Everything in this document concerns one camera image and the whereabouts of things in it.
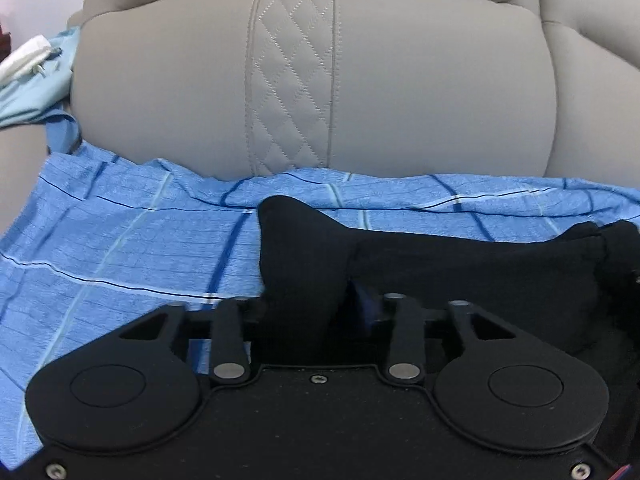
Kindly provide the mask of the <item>white cloth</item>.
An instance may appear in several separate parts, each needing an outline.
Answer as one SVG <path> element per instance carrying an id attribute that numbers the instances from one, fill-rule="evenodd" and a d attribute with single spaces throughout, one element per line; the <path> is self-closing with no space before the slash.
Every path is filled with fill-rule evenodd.
<path id="1" fill-rule="evenodd" d="M 6 86 L 23 77 L 44 61 L 52 50 L 52 44 L 42 35 L 30 38 L 1 62 L 0 84 Z"/>

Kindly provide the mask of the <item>light blue cloth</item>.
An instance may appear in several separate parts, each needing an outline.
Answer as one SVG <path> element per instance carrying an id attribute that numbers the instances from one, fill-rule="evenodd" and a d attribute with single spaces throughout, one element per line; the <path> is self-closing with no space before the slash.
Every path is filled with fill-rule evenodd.
<path id="1" fill-rule="evenodd" d="M 70 153 L 80 142 L 76 118 L 65 109 L 72 88 L 80 28 L 47 38 L 51 54 L 23 77 L 1 86 L 1 125 L 43 125 L 48 149 Z"/>

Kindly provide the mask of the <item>black pants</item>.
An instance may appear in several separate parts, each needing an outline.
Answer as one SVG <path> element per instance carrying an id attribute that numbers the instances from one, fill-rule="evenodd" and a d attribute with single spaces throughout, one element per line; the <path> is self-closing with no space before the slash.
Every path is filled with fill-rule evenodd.
<path id="1" fill-rule="evenodd" d="M 258 208 L 267 310 L 255 348 L 276 360 L 363 359 L 357 287 L 436 309 L 466 300 L 596 367 L 639 356 L 639 231 L 581 223 L 503 243 L 343 226 L 285 196 Z"/>

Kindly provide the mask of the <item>beige padded headboard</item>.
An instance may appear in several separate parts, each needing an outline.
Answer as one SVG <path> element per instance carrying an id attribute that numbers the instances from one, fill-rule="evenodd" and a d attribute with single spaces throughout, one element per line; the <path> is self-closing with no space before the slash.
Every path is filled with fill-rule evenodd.
<path id="1" fill-rule="evenodd" d="M 85 0 L 70 104 L 134 162 L 639 183 L 639 0 Z"/>

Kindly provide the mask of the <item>blue plaid bed sheet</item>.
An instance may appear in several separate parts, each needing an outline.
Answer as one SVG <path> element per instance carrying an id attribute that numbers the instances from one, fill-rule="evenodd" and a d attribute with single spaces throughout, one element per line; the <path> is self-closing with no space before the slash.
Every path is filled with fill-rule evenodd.
<path id="1" fill-rule="evenodd" d="M 637 221 L 635 188 L 582 179 L 297 169 L 224 182 L 167 160 L 81 145 L 44 163 L 1 240 L 1 460 L 40 447 L 24 392 L 40 367 L 169 301 L 254 296 L 258 204 L 292 196 L 345 226 L 542 242 L 591 221 Z"/>

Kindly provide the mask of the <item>dark wooden side table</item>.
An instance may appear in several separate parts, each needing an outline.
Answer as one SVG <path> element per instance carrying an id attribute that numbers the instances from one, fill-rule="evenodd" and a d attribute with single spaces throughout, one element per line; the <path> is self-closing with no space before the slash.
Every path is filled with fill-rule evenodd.
<path id="1" fill-rule="evenodd" d="M 0 62 L 7 58 L 12 50 L 11 35 L 0 30 Z"/>

